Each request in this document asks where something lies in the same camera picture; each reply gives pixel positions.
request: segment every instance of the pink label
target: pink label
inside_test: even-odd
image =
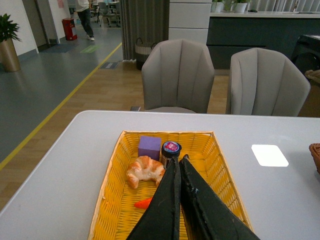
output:
[[[169,153],[174,153],[179,150],[179,145],[174,141],[168,141],[165,143],[164,149]]]

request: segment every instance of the yellow wicker basket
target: yellow wicker basket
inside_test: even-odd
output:
[[[126,183],[127,168],[138,157],[140,136],[160,137],[162,144],[175,141],[182,145],[180,157],[188,154],[192,165],[221,200],[252,229],[213,132],[123,131],[111,155],[100,189],[89,240],[126,239],[144,213],[144,210],[135,208],[134,203],[152,197],[156,191],[153,181],[141,181],[137,189],[130,188]],[[180,239],[188,239],[182,213]]]

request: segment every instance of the purple cube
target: purple cube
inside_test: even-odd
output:
[[[161,137],[141,136],[138,146],[138,157],[149,156],[159,161],[161,150]]]

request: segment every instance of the doorway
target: doorway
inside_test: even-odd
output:
[[[58,37],[48,0],[22,0],[22,2],[38,51],[56,45]]]

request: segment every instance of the white table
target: white table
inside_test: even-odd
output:
[[[115,143],[128,131],[214,131],[255,233],[318,240],[320,175],[309,152],[320,118],[85,111],[0,213],[0,239],[85,240]],[[277,145],[288,167],[260,166],[252,144]]]

